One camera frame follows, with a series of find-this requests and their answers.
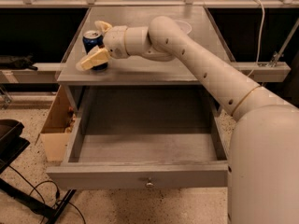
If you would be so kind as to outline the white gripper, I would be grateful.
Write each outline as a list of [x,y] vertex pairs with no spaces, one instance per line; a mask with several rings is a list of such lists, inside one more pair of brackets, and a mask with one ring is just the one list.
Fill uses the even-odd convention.
[[129,57],[125,47],[125,33],[127,26],[114,26],[105,21],[94,23],[97,30],[104,36],[104,48],[95,46],[79,62],[76,68],[79,71],[86,71],[95,66],[107,63],[110,56],[115,59],[126,59]]

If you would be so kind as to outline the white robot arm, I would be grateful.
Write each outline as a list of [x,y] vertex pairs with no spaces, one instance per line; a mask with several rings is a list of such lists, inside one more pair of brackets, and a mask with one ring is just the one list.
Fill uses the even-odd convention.
[[193,41],[171,18],[146,27],[95,22],[103,47],[77,64],[110,58],[179,59],[235,122],[228,158],[228,224],[299,224],[299,109]]

